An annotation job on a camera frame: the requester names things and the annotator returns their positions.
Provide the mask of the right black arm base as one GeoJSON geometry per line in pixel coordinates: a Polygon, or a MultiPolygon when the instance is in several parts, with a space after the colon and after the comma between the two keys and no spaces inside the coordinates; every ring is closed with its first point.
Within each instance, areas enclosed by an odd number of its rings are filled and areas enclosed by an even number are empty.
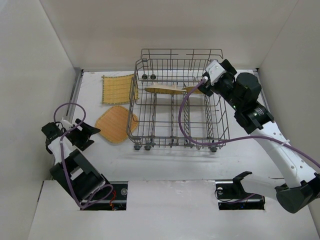
{"type": "Polygon", "coordinates": [[[241,181],[251,175],[252,172],[245,171],[233,179],[215,181],[214,196],[217,199],[220,211],[236,210],[264,210],[265,197],[259,194],[248,193],[244,190],[241,181]]]}

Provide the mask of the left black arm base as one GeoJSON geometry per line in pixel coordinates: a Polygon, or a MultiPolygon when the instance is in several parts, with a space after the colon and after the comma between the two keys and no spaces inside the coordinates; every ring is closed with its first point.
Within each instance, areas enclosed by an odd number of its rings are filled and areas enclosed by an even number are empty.
{"type": "Polygon", "coordinates": [[[85,211],[125,211],[127,209],[128,181],[112,181],[112,192],[103,200],[88,206],[85,211]]]}

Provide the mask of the shovel-shaped woven bamboo plate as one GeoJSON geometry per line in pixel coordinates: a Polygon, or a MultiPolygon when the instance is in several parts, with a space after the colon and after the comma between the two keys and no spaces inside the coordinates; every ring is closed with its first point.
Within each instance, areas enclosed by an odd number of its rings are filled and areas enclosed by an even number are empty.
{"type": "Polygon", "coordinates": [[[174,85],[153,84],[152,86],[145,87],[144,90],[148,93],[165,94],[165,95],[180,95],[187,91],[182,88],[178,88],[174,85]]]}

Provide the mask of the square woven bamboo plate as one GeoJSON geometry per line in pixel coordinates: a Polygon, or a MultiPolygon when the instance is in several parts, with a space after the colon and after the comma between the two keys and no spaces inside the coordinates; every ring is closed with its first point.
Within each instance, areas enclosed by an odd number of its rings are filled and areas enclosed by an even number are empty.
{"type": "Polygon", "coordinates": [[[135,114],[129,115],[129,110],[121,105],[112,106],[95,122],[100,129],[100,135],[112,144],[120,144],[128,138],[127,127],[134,131],[139,124],[135,114]]]}

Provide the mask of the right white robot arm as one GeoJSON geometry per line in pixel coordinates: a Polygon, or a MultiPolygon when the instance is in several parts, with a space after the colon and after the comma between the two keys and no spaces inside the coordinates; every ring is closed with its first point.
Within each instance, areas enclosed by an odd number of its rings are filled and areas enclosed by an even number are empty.
{"type": "Polygon", "coordinates": [[[263,148],[283,179],[268,179],[244,172],[234,180],[243,190],[272,198],[289,213],[295,214],[320,197],[320,175],[305,162],[307,155],[289,144],[273,115],[259,103],[262,86],[248,72],[237,73],[230,62],[211,60],[198,88],[207,96],[220,95],[233,109],[236,122],[263,148]]]}

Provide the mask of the rectangular woven bamboo plate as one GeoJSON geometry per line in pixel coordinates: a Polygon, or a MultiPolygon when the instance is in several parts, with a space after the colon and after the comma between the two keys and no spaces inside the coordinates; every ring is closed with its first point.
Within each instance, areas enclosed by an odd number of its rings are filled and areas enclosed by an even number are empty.
{"type": "Polygon", "coordinates": [[[102,78],[102,103],[121,105],[130,102],[131,83],[134,74],[124,76],[105,76],[102,78]]]}

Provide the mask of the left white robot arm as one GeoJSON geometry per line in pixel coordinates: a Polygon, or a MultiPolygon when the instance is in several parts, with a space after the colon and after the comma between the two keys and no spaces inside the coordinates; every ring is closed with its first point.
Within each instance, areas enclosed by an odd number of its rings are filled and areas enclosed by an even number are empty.
{"type": "Polygon", "coordinates": [[[78,118],[75,122],[79,124],[77,128],[67,120],[49,122],[41,131],[46,137],[46,150],[54,156],[50,174],[71,197],[82,202],[103,186],[112,185],[83,155],[94,143],[91,136],[101,130],[78,118]]]}

